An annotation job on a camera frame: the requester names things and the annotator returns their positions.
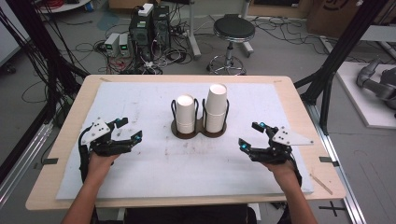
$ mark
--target brown cup holder base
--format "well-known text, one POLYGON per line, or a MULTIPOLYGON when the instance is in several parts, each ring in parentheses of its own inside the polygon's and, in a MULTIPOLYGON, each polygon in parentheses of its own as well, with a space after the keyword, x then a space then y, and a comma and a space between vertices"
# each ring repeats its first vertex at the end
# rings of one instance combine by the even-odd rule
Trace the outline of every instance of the brown cup holder base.
POLYGON ((217 138, 222 136, 225 131, 227 130, 227 123, 225 122, 223 125, 223 128, 221 131, 219 131, 218 133, 210 133, 208 132, 205 128, 204 128, 204 119, 198 119, 195 121, 195 130, 192 133, 180 133, 177 130, 177 126, 176 126, 176 121, 173 120, 172 121, 172 125, 171 125, 171 130, 174 136, 180 138, 180 139, 190 139, 195 137, 198 133, 203 134, 206 137, 210 137, 210 138, 217 138))

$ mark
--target black chair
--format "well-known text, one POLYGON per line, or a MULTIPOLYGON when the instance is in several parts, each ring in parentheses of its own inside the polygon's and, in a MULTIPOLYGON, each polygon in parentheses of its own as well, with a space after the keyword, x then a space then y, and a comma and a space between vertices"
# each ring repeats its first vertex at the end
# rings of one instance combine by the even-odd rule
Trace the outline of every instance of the black chair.
POLYGON ((232 55, 233 43, 248 42, 255 34, 255 27, 238 15, 225 15, 215 21, 213 32, 221 39, 230 41, 225 55, 216 56, 206 70, 217 75, 245 75, 246 69, 241 60, 232 55))

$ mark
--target person's right arm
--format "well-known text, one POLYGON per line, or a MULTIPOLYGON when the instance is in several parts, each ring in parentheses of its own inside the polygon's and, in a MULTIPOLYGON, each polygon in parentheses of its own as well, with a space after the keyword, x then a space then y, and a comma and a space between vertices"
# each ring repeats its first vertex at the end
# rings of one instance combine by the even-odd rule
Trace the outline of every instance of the person's right arm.
POLYGON ((273 172, 276 182, 285 193, 289 205, 291 223, 318 223, 300 189, 292 164, 287 161, 284 164, 264 164, 264 166, 273 172))

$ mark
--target black wire cup holder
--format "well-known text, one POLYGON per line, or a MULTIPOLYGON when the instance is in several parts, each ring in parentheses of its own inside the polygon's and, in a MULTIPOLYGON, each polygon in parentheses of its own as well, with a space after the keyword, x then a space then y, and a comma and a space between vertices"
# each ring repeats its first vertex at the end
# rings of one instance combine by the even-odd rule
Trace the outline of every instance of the black wire cup holder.
POLYGON ((228 116, 228 111, 230 108, 230 102, 227 100, 227 109, 225 112, 225 117, 224 117, 224 122, 223 122, 223 126, 221 128, 221 130, 217 133, 210 133, 206 130, 206 128, 204 128, 204 115, 207 118, 207 111, 205 108, 205 99, 202 101, 203 104, 203 116, 200 119, 197 119, 197 115, 198 115, 198 108, 199 108, 199 103, 197 101, 197 99, 194 98, 194 103, 195 103, 195 123, 194 123, 194 131, 192 133, 181 133, 178 131, 177 129, 177 122, 176 122, 176 100, 173 100, 171 103, 171 108, 172 108, 172 114, 174 116, 174 120, 172 121, 171 124, 171 130, 172 130, 172 134, 174 136, 176 136, 177 138, 180 139, 191 139, 193 137, 195 137, 198 133, 203 134, 206 137, 210 137, 210 138, 217 138, 222 136, 226 129, 227 129, 227 116, 228 116))

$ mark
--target person's arm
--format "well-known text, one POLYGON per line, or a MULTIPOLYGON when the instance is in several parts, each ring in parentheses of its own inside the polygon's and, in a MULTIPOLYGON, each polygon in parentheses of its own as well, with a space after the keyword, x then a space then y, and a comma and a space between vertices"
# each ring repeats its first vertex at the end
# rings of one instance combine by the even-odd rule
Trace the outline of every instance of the person's arm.
POLYGON ((318 223, 300 189, 292 164, 287 161, 284 164, 279 165, 264 165, 274 173, 276 182, 286 195, 286 200, 288 201, 290 210, 291 223, 318 223))
POLYGON ((87 178, 64 216, 63 224, 90 223, 96 195, 110 170, 111 163, 118 156, 100 157, 94 152, 91 154, 87 178))

